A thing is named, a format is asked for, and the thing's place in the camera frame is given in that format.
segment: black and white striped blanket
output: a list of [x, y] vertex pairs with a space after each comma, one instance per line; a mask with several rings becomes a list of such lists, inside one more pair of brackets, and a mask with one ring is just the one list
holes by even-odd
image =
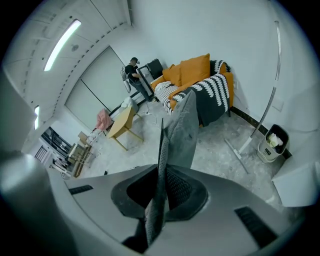
[[174, 84], [168, 84], [161, 88], [160, 90], [155, 90], [154, 95], [157, 97], [157, 99], [162, 103], [164, 109], [171, 114], [172, 108], [170, 106], [170, 100], [168, 99], [169, 95], [176, 91], [179, 87]]
[[223, 74], [215, 74], [186, 88], [173, 96], [180, 102], [190, 92], [196, 95], [196, 110], [199, 123], [204, 127], [219, 119], [230, 107], [227, 79]]

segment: vent slot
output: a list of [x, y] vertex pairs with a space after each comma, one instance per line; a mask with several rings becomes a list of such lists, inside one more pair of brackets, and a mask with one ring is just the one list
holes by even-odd
[[234, 211], [260, 248], [277, 239], [277, 235], [249, 207], [246, 206]]
[[84, 185], [84, 186], [70, 188], [69, 191], [70, 191], [71, 195], [75, 195], [75, 194], [79, 194], [79, 193], [86, 192], [86, 191], [93, 190], [93, 189], [94, 188], [90, 185]]

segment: wooden table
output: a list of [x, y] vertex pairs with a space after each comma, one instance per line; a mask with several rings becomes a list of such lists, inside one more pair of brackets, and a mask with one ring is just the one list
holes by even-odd
[[138, 115], [135, 110], [132, 108], [132, 106], [127, 107], [124, 111], [122, 111], [115, 119], [113, 126], [111, 127], [109, 133], [107, 134], [108, 138], [114, 139], [125, 151], [127, 149], [124, 145], [122, 145], [117, 138], [122, 135], [125, 132], [129, 132], [135, 137], [137, 137], [139, 140], [144, 141], [142, 138], [140, 138], [138, 135], [133, 133], [130, 129], [132, 127], [132, 122], [134, 119], [134, 115], [137, 115], [141, 118], [140, 115]]

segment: white ceiling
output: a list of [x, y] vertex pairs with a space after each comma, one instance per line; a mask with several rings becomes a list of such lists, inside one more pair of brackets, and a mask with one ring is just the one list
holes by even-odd
[[[2, 67], [27, 103], [33, 108], [40, 106], [42, 123], [52, 118], [61, 105], [58, 103], [68, 78], [84, 56], [108, 33], [127, 22], [129, 10], [125, 3], [126, 0], [47, 0], [20, 28]], [[51, 70], [44, 72], [50, 52], [74, 19], [81, 21], [81, 26], [64, 45]]]

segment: gray cloth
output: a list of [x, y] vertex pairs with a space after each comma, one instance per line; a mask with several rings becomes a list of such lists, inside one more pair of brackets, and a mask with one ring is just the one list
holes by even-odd
[[196, 94], [191, 91], [176, 106], [168, 126], [163, 130], [155, 194], [145, 210], [145, 231], [149, 246], [161, 232], [165, 223], [165, 213], [169, 210], [166, 165], [191, 167], [197, 145], [198, 129]]
[[191, 168], [199, 130], [196, 106], [196, 94], [190, 91], [177, 104], [165, 128], [169, 139], [167, 163], [170, 165]]

